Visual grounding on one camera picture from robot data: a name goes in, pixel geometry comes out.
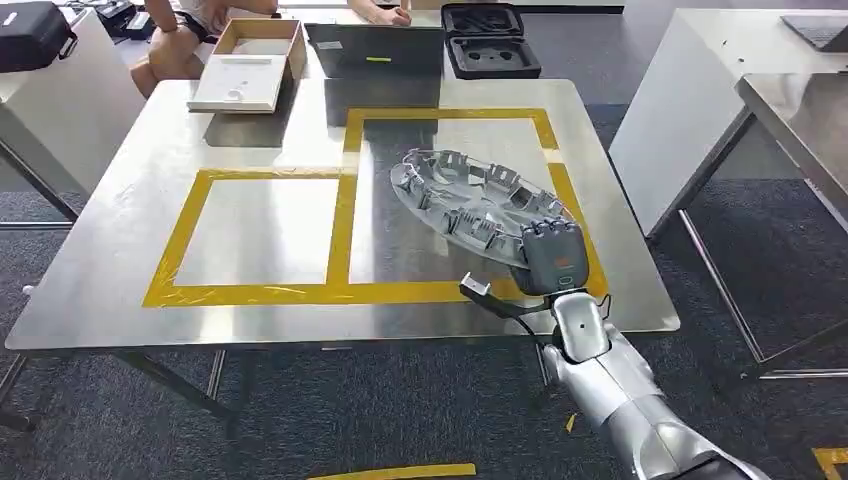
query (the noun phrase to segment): person's hand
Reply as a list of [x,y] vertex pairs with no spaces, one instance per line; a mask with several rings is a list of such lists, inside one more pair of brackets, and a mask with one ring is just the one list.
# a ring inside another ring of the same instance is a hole
[[399,25],[408,27],[412,24],[412,19],[409,18],[409,13],[406,10],[395,7],[391,10],[380,10],[376,18],[377,25]]
[[223,30],[229,21],[229,10],[225,0],[205,0],[201,6],[201,15],[213,28]]

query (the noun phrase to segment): black laptop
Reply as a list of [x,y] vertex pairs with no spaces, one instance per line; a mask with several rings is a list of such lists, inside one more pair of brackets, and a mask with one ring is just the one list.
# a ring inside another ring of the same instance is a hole
[[306,33],[329,78],[442,75],[441,28],[311,23]]

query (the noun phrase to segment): white table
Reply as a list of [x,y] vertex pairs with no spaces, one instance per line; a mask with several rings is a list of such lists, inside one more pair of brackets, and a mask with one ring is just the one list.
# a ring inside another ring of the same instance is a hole
[[[424,146],[481,159],[499,152],[492,161],[568,195],[596,251],[593,275],[602,280],[587,288],[614,298],[610,322],[626,331],[679,328],[571,82],[392,79],[391,89],[362,86],[361,79],[302,80],[288,118],[275,120],[189,113],[185,102],[196,83],[162,82],[6,348],[109,351],[202,408],[227,415],[215,400],[224,353],[202,391],[145,351],[523,334],[457,291],[456,282],[474,271],[506,293],[506,269],[448,246],[389,186],[386,175],[398,153]],[[422,103],[438,108],[408,109]],[[359,106],[358,117],[350,116],[351,105]],[[334,120],[340,112],[348,114],[343,124]],[[426,121],[366,122],[379,112],[417,113]],[[213,146],[216,129],[241,145]],[[283,130],[284,136],[257,146],[258,137]],[[194,224],[190,230],[186,222]],[[186,242],[178,252],[184,260],[160,262],[179,238]],[[173,265],[174,275],[160,265]],[[163,279],[180,293],[161,290]],[[197,288],[204,293],[189,299]],[[219,296],[236,290],[247,296]],[[555,323],[547,312],[526,320],[544,333]]]
[[848,54],[822,54],[781,15],[848,15],[839,10],[675,12],[610,156],[646,236],[658,233],[699,169],[711,163],[745,118],[734,89],[747,73],[832,73]]
[[[70,57],[0,75],[0,140],[51,189],[91,194],[144,106],[93,10]],[[0,190],[29,187],[0,162]]]

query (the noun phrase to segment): black strap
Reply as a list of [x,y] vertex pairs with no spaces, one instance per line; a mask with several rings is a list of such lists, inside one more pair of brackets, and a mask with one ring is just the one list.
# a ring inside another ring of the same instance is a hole
[[71,56],[74,52],[74,49],[77,46],[77,34],[74,32],[68,32],[68,39],[70,42],[65,42],[65,47],[59,51],[59,60],[64,60]]

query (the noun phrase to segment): yellow tape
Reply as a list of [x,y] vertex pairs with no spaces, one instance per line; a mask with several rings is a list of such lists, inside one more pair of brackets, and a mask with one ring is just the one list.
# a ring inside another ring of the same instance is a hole
[[814,448],[813,455],[827,480],[842,480],[836,465],[848,463],[848,448]]
[[142,306],[152,307],[161,303],[167,295],[167,288],[174,284],[177,270],[183,262],[191,235],[200,219],[200,212],[203,210],[203,204],[206,203],[206,197],[211,188],[212,180],[209,179],[209,175],[202,170],[197,172],[183,209],[177,217],[174,231],[171,232],[171,238],[168,239],[165,251],[162,252],[162,258],[153,274],[153,280],[150,282],[150,288],[147,289]]
[[593,297],[601,298],[609,291],[607,277],[604,275],[601,260],[598,258],[598,252],[595,251],[595,244],[592,243],[592,238],[589,235],[589,227],[586,224],[586,218],[583,217],[583,211],[580,210],[580,204],[577,202],[574,187],[572,187],[571,180],[568,178],[568,170],[566,170],[563,163],[548,163],[548,172],[551,174],[551,180],[554,182],[557,198],[568,207],[568,210],[574,216],[574,220],[583,228],[586,255],[589,257],[589,279],[586,281],[586,289]]
[[571,433],[571,430],[574,428],[574,419],[577,418],[576,413],[572,413],[568,418],[568,421],[565,423],[565,431]]
[[[512,279],[492,282],[492,293],[508,300],[526,298]],[[168,285],[145,307],[213,305],[356,305],[467,302],[456,281],[352,283],[349,285]]]
[[[348,111],[343,143],[343,166],[338,168],[245,168],[205,169],[195,182],[177,219],[174,231],[142,303],[145,307],[183,307],[212,305],[287,305],[287,304],[401,304],[464,302],[455,281],[349,284],[350,249],[356,202],[356,178],[365,121],[431,119],[511,119],[533,121],[539,143],[545,150],[557,196],[583,226],[589,255],[587,289],[596,297],[607,293],[607,282],[586,220],[568,172],[558,154],[558,144],[547,113],[541,108],[352,108]],[[200,218],[203,204],[213,181],[272,179],[338,179],[336,208],[330,255],[327,259],[326,284],[304,285],[186,285],[175,286],[174,279],[185,256],[191,236]],[[525,298],[511,279],[492,282],[493,293],[518,300]]]
[[346,285],[350,278],[350,249],[353,244],[353,216],[356,203],[356,175],[339,178],[330,258],[327,259],[327,284]]
[[460,477],[476,474],[477,468],[473,463],[460,463],[366,470],[364,472],[340,473],[326,477],[311,477],[309,480],[399,480],[402,478]]

